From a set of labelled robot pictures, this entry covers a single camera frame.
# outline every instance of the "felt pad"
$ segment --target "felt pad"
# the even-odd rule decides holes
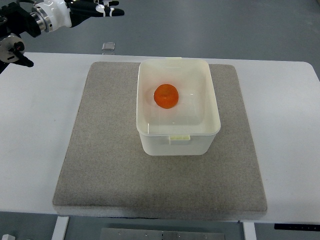
[[[250,220],[267,202],[236,70],[210,64],[221,129],[208,152],[150,156],[136,128],[140,63],[92,64],[53,207],[62,216]]]

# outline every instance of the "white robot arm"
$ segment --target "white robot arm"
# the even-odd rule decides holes
[[[0,73],[10,63],[32,67],[34,63],[24,56],[25,43],[20,34],[32,37],[43,31],[50,33],[60,27],[73,28],[90,17],[122,16],[122,9],[114,8],[118,1],[105,0],[44,0],[34,3],[31,13],[20,7],[17,0],[0,8]]]

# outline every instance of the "orange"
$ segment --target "orange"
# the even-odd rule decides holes
[[[154,101],[164,109],[174,107],[179,100],[177,89],[170,84],[162,84],[154,91]]]

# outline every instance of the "gray floor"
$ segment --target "gray floor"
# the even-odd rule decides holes
[[[308,62],[320,77],[320,6],[316,0],[120,0],[118,7],[125,10],[125,16],[90,18],[77,27],[61,27],[37,38],[23,33],[26,51],[101,54],[104,42],[114,42],[116,55]],[[51,239],[56,218],[0,212],[0,237],[12,233],[17,240]],[[111,222],[145,228],[226,229],[219,222],[72,217],[66,239],[98,239],[84,236],[98,236],[101,227]],[[273,224],[255,226],[258,240],[320,239],[318,232],[274,230]],[[230,239],[243,239],[239,225],[228,228]]]

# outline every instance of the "plastic storage box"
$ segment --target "plastic storage box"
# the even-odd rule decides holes
[[[154,100],[162,84],[179,93],[177,105],[165,109]],[[220,130],[209,65],[201,59],[166,58],[139,66],[136,128],[144,151],[152,156],[202,155]]]

